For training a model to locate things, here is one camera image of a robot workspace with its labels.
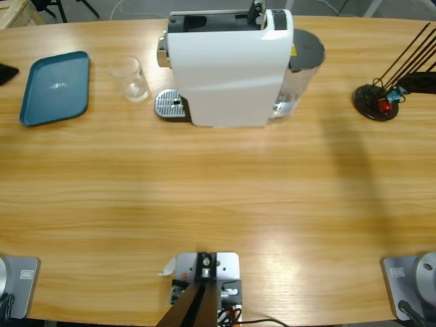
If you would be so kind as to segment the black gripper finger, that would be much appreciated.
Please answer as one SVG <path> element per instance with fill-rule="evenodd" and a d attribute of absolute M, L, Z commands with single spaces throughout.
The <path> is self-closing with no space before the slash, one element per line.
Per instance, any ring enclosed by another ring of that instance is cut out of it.
<path fill-rule="evenodd" d="M 19 69 L 0 64 L 0 85 L 3 86 L 8 83 L 11 79 L 13 79 L 19 73 Z"/>
<path fill-rule="evenodd" d="M 413 72 L 404 75 L 397 82 L 397 87 L 404 94 L 435 94 L 436 72 Z"/>

